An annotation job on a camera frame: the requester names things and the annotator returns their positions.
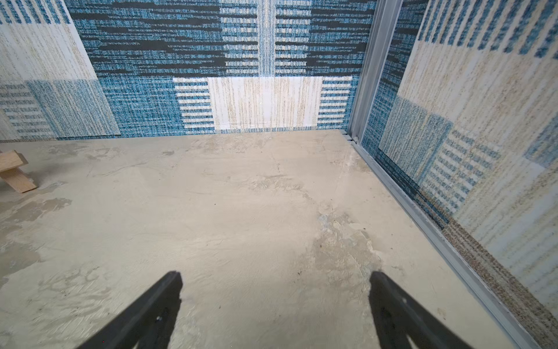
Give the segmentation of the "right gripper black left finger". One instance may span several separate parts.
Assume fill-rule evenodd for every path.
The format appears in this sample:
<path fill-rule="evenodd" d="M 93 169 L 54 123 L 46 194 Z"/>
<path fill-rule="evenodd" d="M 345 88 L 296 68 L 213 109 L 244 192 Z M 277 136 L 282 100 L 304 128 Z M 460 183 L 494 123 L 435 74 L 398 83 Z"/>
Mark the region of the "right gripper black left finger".
<path fill-rule="evenodd" d="M 183 280 L 170 271 L 80 348 L 168 348 L 181 305 Z"/>

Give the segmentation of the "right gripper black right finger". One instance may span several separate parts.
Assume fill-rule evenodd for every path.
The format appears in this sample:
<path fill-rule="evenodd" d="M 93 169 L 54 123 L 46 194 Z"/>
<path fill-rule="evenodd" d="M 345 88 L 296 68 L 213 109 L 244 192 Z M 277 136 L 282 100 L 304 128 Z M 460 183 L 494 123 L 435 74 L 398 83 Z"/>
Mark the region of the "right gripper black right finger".
<path fill-rule="evenodd" d="M 469 348 L 383 272 L 370 277 L 369 302 L 381 348 Z"/>

